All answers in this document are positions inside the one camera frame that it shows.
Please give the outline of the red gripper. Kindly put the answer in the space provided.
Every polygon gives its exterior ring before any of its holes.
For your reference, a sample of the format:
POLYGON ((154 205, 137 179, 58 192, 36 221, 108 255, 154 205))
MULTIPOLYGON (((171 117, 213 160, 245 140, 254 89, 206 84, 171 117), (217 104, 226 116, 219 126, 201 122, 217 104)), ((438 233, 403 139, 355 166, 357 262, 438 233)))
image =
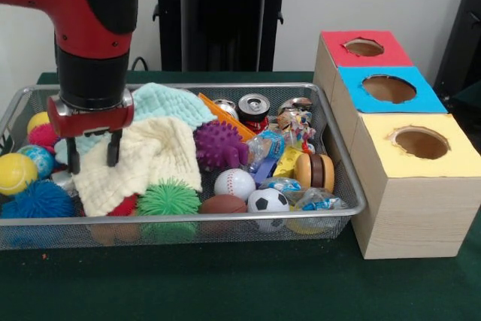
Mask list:
POLYGON ((132 123, 135 106, 132 93, 125 89, 122 101, 114 108, 82 111, 71 108, 58 95, 47 100, 47 113, 55 133, 67 138, 68 171, 80 172, 80 154, 75 137, 96 132, 112 132, 107 146, 107 165, 115 167, 119 160, 119 146, 123 130, 132 123))

